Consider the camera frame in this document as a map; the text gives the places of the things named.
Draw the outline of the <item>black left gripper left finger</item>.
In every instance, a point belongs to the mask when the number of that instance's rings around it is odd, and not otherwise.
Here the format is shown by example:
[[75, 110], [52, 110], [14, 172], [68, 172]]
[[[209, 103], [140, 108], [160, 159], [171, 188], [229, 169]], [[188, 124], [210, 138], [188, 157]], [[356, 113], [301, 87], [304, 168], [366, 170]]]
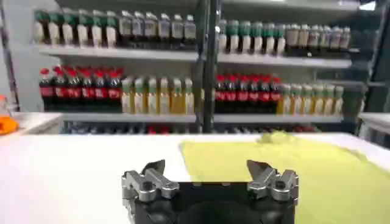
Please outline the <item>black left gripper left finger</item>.
[[136, 170], [125, 171], [121, 176], [122, 204], [130, 208], [131, 203], [138, 200], [149, 203], [159, 197], [172, 199], [179, 193], [178, 182], [167, 179], [163, 173], [165, 160], [147, 163], [141, 173]]

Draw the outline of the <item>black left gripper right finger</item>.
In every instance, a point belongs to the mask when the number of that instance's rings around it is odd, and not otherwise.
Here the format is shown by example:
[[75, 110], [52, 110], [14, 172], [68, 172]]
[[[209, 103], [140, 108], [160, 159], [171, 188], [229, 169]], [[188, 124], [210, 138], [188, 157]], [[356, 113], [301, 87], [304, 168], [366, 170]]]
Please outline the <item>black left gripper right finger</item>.
[[247, 191], [259, 198], [271, 197], [275, 201], [299, 202], [299, 176], [294, 170], [285, 169], [280, 173], [268, 163], [248, 159], [247, 168], [252, 181], [247, 183]]

